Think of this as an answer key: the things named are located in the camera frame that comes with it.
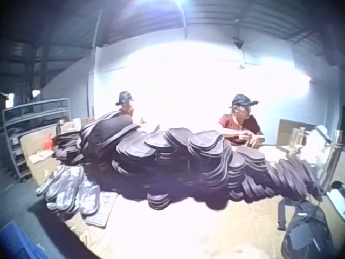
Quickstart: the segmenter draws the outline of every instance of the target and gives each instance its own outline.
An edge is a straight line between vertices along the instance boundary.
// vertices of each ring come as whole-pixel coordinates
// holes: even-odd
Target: ceiling
[[[13,92],[13,87],[28,84],[28,75],[39,77],[45,66],[49,81],[93,46],[195,24],[256,30],[345,69],[345,12],[340,2],[7,0],[1,15],[0,84],[2,91]]]

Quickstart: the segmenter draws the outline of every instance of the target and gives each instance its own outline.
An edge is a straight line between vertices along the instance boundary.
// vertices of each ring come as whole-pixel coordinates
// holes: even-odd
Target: blue object
[[[11,221],[0,230],[0,244],[8,258],[48,259],[48,256]]]

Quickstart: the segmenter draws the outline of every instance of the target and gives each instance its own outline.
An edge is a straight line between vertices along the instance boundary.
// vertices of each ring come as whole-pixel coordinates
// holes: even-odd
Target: black bag
[[[285,205],[295,207],[287,228]],[[324,259],[336,255],[325,214],[319,206],[284,198],[278,204],[278,224],[278,230],[286,231],[281,244],[284,259]]]

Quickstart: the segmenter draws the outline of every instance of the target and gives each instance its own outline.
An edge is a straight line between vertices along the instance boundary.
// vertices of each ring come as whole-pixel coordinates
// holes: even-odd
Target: security camera
[[[243,47],[243,44],[244,44],[244,41],[241,40],[241,39],[238,39],[238,38],[235,38],[234,41],[233,41],[236,45],[236,47],[241,50],[242,47]]]

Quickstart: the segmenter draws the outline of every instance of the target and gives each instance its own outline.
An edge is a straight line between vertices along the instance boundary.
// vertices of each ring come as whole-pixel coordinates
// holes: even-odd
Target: work table
[[[285,153],[275,146],[260,149],[269,161],[277,161]],[[335,179],[345,181],[345,155],[342,154]],[[65,223],[94,254],[110,258],[218,258],[240,244],[249,244],[266,252],[270,258],[282,258],[284,232],[277,230],[276,196],[252,204],[229,201],[226,209],[214,211],[192,198],[174,203],[163,211],[118,196],[106,229],[87,225],[78,213]],[[334,243],[343,242],[345,223],[325,197],[324,210]],[[289,221],[294,213],[286,208]]]

